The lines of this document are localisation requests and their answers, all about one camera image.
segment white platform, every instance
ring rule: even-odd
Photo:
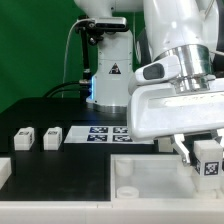
[[[111,201],[0,202],[0,223],[223,224],[224,200],[192,198],[191,179],[177,172],[179,156],[131,156],[133,176],[123,178],[114,172],[118,157],[111,160]],[[139,198],[118,199],[123,184],[139,188]]]

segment small white cube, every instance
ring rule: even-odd
[[[194,152],[197,164],[192,180],[198,191],[215,190],[221,187],[223,148],[215,140],[196,141]]]
[[[44,150],[58,150],[62,142],[62,129],[49,128],[44,135]]]
[[[28,151],[35,141],[34,128],[20,128],[14,136],[14,145],[16,151]]]
[[[0,158],[0,189],[4,186],[9,176],[12,174],[11,159]]]

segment black tabletop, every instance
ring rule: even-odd
[[[10,157],[13,174],[0,190],[5,201],[108,201],[111,154],[157,153],[156,145],[64,144],[58,151],[43,150],[48,128],[59,126],[63,136],[70,127],[126,126],[125,114],[87,109],[79,99],[27,98],[0,114],[0,157]],[[33,127],[30,151],[14,150],[14,135]]]

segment white box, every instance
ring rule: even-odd
[[[62,142],[62,129],[49,128],[44,135],[44,150],[58,150]]]
[[[197,164],[192,180],[198,191],[220,189],[223,148],[215,140],[194,142]]]
[[[14,136],[14,145],[16,151],[28,151],[35,141],[34,128],[20,128]]]

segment green wall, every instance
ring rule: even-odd
[[[73,0],[0,1],[0,112],[21,98],[41,97],[62,83],[67,35],[81,14]],[[132,14],[126,16],[132,24]],[[139,32],[143,16],[136,18]],[[79,35],[73,35],[70,46],[66,81],[82,76]],[[90,47],[93,71],[96,52],[96,47]]]

